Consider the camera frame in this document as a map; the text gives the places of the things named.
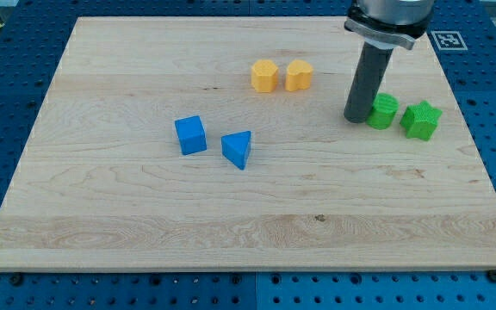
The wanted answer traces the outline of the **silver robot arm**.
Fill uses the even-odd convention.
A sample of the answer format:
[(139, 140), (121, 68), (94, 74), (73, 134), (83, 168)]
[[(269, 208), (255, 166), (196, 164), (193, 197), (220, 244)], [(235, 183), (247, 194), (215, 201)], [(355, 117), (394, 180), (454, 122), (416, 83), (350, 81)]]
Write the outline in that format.
[(433, 17), (434, 0), (353, 0), (344, 28), (381, 50), (412, 50)]

